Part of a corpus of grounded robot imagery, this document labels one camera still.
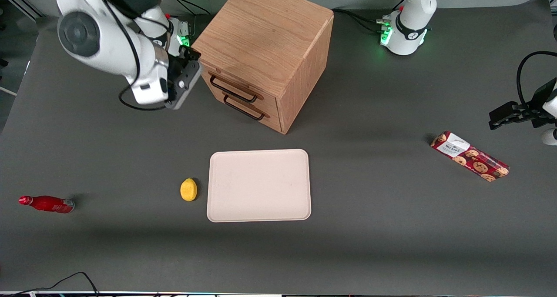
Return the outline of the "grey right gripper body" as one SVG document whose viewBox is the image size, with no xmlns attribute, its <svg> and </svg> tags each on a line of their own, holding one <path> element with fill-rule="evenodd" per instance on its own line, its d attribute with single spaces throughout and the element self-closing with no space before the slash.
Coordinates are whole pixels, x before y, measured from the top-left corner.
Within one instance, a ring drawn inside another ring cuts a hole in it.
<svg viewBox="0 0 557 297">
<path fill-rule="evenodd" d="M 170 56 L 168 67 L 168 99 L 164 105 L 171 110 L 178 110 L 203 72 L 203 66 L 198 61 L 180 59 Z"/>
</svg>

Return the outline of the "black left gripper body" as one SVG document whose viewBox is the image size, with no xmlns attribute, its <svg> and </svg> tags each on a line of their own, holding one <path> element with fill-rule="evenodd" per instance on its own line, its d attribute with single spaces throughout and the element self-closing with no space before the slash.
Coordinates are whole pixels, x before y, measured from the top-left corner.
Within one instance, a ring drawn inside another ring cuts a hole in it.
<svg viewBox="0 0 557 297">
<path fill-rule="evenodd" d="M 546 124 L 556 124 L 556 79 L 551 79 L 539 87 L 531 101 L 526 102 L 520 93 L 523 111 L 520 122 L 531 121 L 533 128 Z"/>
</svg>

